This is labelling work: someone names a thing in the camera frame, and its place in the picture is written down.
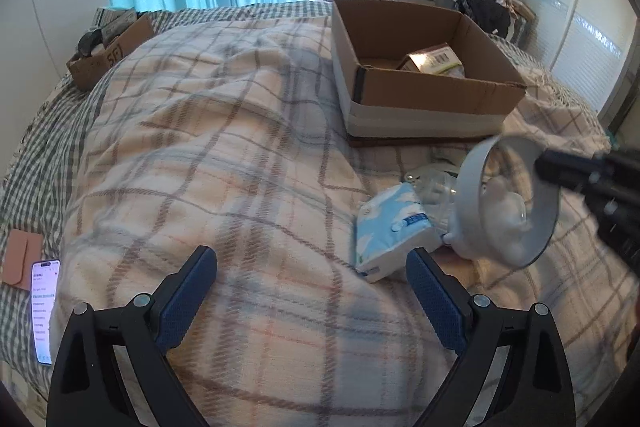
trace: barcode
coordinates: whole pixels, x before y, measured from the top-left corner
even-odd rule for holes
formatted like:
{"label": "barcode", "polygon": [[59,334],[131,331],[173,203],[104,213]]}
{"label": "barcode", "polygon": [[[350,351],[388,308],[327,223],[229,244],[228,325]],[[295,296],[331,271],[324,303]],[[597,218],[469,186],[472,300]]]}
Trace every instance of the barcode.
{"label": "barcode", "polygon": [[449,57],[447,57],[446,53],[441,53],[440,55],[436,55],[435,57],[433,57],[437,63],[439,64],[446,64],[447,62],[449,62]]}

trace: phone screen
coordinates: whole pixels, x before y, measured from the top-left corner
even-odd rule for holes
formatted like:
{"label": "phone screen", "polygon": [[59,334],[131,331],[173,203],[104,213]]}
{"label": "phone screen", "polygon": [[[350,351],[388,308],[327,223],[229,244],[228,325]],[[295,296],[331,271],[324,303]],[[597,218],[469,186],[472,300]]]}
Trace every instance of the phone screen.
{"label": "phone screen", "polygon": [[41,261],[31,268],[31,324],[38,362],[50,365],[49,318],[56,300],[60,261]]}

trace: open cardboard box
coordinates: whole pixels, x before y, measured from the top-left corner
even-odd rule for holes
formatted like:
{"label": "open cardboard box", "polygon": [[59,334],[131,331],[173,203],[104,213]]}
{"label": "open cardboard box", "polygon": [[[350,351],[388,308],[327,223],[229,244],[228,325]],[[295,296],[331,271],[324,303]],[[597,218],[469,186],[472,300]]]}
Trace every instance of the open cardboard box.
{"label": "open cardboard box", "polygon": [[97,55],[68,61],[66,66],[71,78],[78,89],[91,91],[107,71],[153,36],[151,20],[147,15],[143,15]]}
{"label": "open cardboard box", "polygon": [[[382,0],[335,0],[332,58],[352,138],[467,139],[500,133],[524,81],[468,17]],[[411,52],[447,43],[466,78],[398,71]]]}

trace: blue gripper pad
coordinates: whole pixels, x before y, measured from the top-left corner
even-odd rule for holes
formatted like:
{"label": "blue gripper pad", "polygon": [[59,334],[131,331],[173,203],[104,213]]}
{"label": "blue gripper pad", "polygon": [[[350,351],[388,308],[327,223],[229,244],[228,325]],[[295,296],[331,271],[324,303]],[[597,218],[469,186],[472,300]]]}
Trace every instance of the blue gripper pad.
{"label": "blue gripper pad", "polygon": [[462,314],[415,250],[406,258],[406,278],[442,345],[460,356],[466,349]]}
{"label": "blue gripper pad", "polygon": [[216,279],[217,269],[216,254],[207,248],[162,309],[156,337],[156,346],[162,354],[178,347],[182,342],[209,288]]}

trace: bed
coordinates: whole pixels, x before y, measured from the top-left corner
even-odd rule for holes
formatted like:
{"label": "bed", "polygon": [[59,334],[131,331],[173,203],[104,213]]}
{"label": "bed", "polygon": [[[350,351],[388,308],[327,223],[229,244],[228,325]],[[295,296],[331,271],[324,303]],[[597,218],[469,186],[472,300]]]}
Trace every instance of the bed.
{"label": "bed", "polygon": [[[122,305],[206,244],[218,279],[169,359],[210,423],[411,425],[453,356],[402,275],[368,285],[356,274],[353,219],[407,171],[468,146],[348,147],[329,4],[150,16],[158,36],[89,95],[61,81],[2,182],[2,251],[8,230],[20,228],[45,235],[48,259],[62,257],[52,343],[75,302]],[[495,42],[529,86],[508,132],[586,154],[609,147],[578,96]],[[501,167],[522,176],[506,158]],[[595,232],[579,198],[563,193],[551,244],[529,268],[443,260],[501,306],[549,305],[580,425],[622,370],[637,294]],[[30,349],[28,304],[0,286],[2,379],[42,422],[50,370]],[[480,409],[496,383],[485,384]],[[152,422],[142,397],[133,401]]]}

